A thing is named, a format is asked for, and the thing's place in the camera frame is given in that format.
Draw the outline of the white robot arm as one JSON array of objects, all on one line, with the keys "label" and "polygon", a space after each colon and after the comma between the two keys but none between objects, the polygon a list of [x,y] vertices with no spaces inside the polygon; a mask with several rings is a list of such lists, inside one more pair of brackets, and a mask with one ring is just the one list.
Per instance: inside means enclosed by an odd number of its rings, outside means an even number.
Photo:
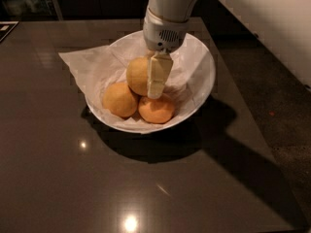
[{"label": "white robot arm", "polygon": [[143,35],[153,55],[148,63],[147,96],[161,96],[170,75],[170,53],[184,42],[191,12],[197,0],[149,0]]}]

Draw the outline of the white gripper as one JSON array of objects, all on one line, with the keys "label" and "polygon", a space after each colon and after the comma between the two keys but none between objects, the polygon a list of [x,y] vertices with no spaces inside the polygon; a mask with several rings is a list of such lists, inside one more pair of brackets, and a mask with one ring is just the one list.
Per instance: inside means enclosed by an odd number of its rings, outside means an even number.
[{"label": "white gripper", "polygon": [[155,16],[147,9],[143,36],[147,48],[155,51],[148,63],[148,97],[157,99],[161,96],[173,67],[173,60],[168,52],[177,50],[184,42],[188,24],[171,22]]}]

